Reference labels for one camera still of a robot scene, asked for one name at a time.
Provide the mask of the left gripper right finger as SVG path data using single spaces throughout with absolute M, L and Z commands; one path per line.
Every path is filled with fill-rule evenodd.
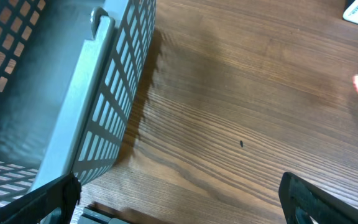
M 358 209 L 291 172 L 283 174 L 278 195 L 288 224 L 358 224 Z

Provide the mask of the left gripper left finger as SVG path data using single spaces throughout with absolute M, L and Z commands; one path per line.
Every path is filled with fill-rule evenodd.
M 0 208 L 0 224 L 70 223 L 81 184 L 70 173 Z

